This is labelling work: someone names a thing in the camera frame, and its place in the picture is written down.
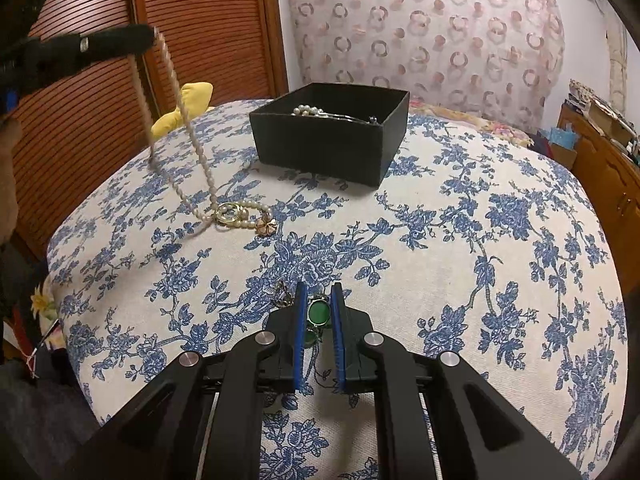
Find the wooden wardrobe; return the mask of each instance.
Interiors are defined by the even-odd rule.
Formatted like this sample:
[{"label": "wooden wardrobe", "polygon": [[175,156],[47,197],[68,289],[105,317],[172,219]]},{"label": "wooden wardrobe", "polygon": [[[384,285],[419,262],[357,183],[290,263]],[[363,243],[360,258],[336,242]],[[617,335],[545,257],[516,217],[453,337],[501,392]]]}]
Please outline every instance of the wooden wardrobe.
[{"label": "wooden wardrobe", "polygon": [[[278,0],[47,0],[31,34],[43,39],[126,23],[164,34],[178,79],[213,84],[213,105],[287,91]],[[158,117],[175,108],[157,49],[138,60]],[[126,60],[92,66],[23,99],[14,151],[18,242],[36,257],[64,219],[145,148]]]}]

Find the pearl bracelet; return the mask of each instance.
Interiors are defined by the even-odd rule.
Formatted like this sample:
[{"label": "pearl bracelet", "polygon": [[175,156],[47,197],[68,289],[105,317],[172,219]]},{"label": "pearl bracelet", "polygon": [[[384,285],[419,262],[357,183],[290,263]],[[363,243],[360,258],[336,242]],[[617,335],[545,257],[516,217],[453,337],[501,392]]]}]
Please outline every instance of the pearl bracelet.
[{"label": "pearl bracelet", "polygon": [[315,106],[309,105],[298,105],[293,108],[293,113],[291,115],[297,116],[311,116],[311,117],[324,117],[328,119],[342,119],[345,121],[350,121],[351,123],[364,123],[364,124],[378,124],[378,119],[374,116],[369,118],[369,121],[363,121],[357,117],[351,117],[348,115],[340,115],[340,114],[329,114],[322,110],[322,108],[317,108]]}]

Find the bedspread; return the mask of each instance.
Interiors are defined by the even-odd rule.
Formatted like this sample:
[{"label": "bedspread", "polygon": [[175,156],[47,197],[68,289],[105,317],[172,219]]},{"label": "bedspread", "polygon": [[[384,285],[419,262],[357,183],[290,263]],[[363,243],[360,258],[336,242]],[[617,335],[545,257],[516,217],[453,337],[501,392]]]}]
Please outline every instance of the bedspread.
[{"label": "bedspread", "polygon": [[[328,291],[407,349],[460,352],[586,478],[609,459],[626,384],[625,316],[598,219],[565,168],[471,126],[410,113],[377,190],[261,165],[233,102],[194,121],[219,202],[273,206],[273,237],[200,225],[143,152],[52,237],[53,295],[79,382],[110,418],[183,350],[264,325],[276,283]],[[206,206],[184,129],[162,165]],[[377,478],[372,397],[334,393],[330,335],[302,390],[267,396],[261,478]]]}]

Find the blue gripper pad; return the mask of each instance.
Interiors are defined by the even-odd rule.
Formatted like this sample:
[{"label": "blue gripper pad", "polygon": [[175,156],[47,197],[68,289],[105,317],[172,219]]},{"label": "blue gripper pad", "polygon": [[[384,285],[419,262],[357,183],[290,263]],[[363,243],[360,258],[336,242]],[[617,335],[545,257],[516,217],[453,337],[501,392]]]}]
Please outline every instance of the blue gripper pad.
[{"label": "blue gripper pad", "polygon": [[346,368],[344,355],[344,333],[342,332],[342,322],[338,309],[338,291],[335,285],[331,286],[331,298],[329,308],[331,309],[331,326],[334,329],[334,358],[338,389],[344,391],[346,382]]},{"label": "blue gripper pad", "polygon": [[293,384],[297,390],[302,387],[302,368],[305,361],[305,327],[306,327],[306,303],[309,297],[308,286],[305,282],[298,282],[296,297],[293,303]]}]

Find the small yellow flower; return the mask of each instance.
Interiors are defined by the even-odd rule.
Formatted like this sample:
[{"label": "small yellow flower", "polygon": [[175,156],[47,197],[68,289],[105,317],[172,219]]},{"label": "small yellow flower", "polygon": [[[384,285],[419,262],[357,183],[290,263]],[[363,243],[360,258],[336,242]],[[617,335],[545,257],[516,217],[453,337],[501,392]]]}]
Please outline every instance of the small yellow flower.
[{"label": "small yellow flower", "polygon": [[31,311],[33,312],[34,317],[36,314],[40,314],[41,316],[50,318],[53,314],[53,317],[55,318],[56,304],[53,301],[53,298],[43,290],[44,288],[44,286],[37,286],[34,289],[33,294],[31,295]]}]

